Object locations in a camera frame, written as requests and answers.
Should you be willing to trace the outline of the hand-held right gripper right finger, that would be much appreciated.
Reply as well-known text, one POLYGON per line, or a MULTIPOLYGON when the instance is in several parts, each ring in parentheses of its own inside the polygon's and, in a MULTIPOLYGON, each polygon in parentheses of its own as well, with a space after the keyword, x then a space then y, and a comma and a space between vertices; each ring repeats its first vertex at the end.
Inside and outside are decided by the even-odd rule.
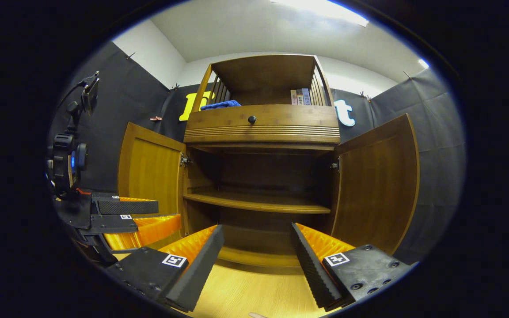
POLYGON ((354 247, 297 222, 291 223, 291 241, 313 298, 325 310, 361 303, 414 269, 372 244, 354 247))

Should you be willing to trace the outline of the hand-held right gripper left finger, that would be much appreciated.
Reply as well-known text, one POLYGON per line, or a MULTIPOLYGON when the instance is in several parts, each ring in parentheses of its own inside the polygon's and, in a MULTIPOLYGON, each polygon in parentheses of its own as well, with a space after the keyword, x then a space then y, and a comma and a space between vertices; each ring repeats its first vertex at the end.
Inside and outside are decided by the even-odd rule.
POLYGON ((160 249, 139 248, 105 273, 161 306, 191 312, 223 245, 224 228, 213 225, 160 249))

